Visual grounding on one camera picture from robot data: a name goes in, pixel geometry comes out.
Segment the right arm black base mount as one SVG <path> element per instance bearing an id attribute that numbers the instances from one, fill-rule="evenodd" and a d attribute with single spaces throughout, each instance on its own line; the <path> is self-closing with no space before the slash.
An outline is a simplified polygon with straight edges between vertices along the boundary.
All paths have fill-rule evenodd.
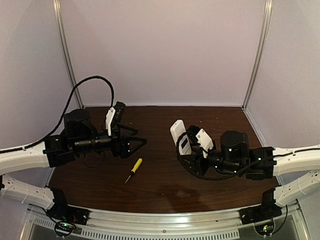
<path id="1" fill-rule="evenodd" d="M 242 225 L 253 224 L 255 232 L 261 237 L 271 237 L 276 234 L 279 229 L 276 230 L 275 217 L 282 215 L 282 208 L 272 204 L 257 205 L 253 207 L 242 208 L 239 210 L 239 216 Z"/>

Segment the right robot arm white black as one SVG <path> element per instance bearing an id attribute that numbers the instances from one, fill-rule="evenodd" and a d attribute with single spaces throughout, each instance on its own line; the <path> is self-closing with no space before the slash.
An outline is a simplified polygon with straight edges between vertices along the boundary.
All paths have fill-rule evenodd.
<path id="1" fill-rule="evenodd" d="M 224 181 L 236 176 L 262 181 L 283 174 L 304 171 L 290 183 L 263 193 L 262 205 L 284 207 L 320 186 L 319 145 L 300 148 L 258 147 L 251 149 L 248 135 L 225 131 L 220 148 L 203 129 L 195 125 L 185 128 L 179 119 L 170 133 L 179 163 L 194 177 L 205 181 Z"/>

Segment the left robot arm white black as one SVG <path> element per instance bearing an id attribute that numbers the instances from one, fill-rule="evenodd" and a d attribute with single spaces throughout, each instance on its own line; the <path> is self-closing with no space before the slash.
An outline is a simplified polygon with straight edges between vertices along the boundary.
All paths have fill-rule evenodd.
<path id="1" fill-rule="evenodd" d="M 123 109 L 112 107 L 106 115 L 106 129 L 99 132 L 91 123 L 90 113 L 76 109 L 63 116 L 64 129 L 58 135 L 46 136 L 38 143 L 0 152 L 0 196 L 36 205 L 45 210 L 66 209 L 63 191 L 41 188 L 12 178 L 9 174 L 33 168 L 56 168 L 75 161 L 81 155 L 111 151 L 126 159 L 147 144 L 138 130 L 121 125 Z"/>

